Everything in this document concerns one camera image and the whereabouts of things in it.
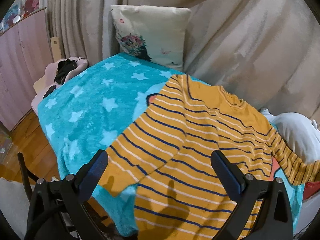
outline pink chair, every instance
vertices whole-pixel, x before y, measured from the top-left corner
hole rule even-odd
[[[88,60],[83,57],[70,57],[70,60],[75,60],[77,63],[77,67],[74,70],[71,70],[68,75],[66,76],[65,83],[67,83],[71,78],[75,77],[76,75],[80,74],[82,71],[86,70],[88,67]],[[44,95],[48,91],[48,89],[51,86],[57,86],[56,89],[58,89],[60,86],[56,82],[54,82],[54,78],[56,76],[57,68],[58,68],[58,63],[62,60],[66,60],[65,58],[59,59],[57,62],[50,63],[47,65],[44,71],[44,84],[43,84],[43,89],[40,91],[37,91],[36,97],[32,100],[31,102],[31,107],[33,111],[38,115],[38,105],[42,101]]]

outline pink flower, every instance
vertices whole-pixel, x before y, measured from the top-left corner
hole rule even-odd
[[[35,8],[36,6],[38,6],[38,9],[39,9],[39,0],[33,0],[32,7]]]

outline pink cabinet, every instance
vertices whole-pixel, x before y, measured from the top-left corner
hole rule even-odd
[[[0,36],[0,121],[8,130],[31,109],[33,84],[52,62],[44,10]]]

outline black cloth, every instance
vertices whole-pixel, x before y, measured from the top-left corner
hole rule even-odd
[[[77,63],[75,60],[62,60],[58,63],[57,75],[54,78],[54,81],[60,85],[64,84],[66,76],[71,70],[74,70],[77,67]]]

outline turquoise blanket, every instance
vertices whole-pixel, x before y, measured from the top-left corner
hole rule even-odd
[[[120,53],[88,68],[42,100],[39,120],[57,155],[61,178],[75,174],[98,149],[106,149],[146,110],[148,101],[173,74],[182,73]],[[286,183],[296,222],[303,186],[289,185],[282,170],[276,174]],[[136,187],[127,187],[115,198],[99,185],[93,192],[123,236],[137,230],[133,215]]]

